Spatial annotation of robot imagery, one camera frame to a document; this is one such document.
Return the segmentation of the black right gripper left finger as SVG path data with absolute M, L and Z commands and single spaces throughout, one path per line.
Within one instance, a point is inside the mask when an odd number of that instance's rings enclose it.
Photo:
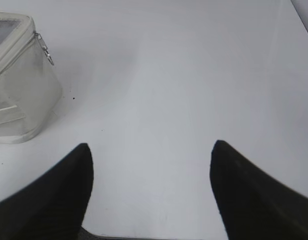
M 0 202 L 0 240 L 76 240 L 94 180 L 81 143 L 34 182 Z

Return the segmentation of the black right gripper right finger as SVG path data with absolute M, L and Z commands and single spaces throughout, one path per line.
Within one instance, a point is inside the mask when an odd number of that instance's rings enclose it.
M 230 240 L 308 240 L 308 198 L 224 140 L 212 149 L 209 178 Z

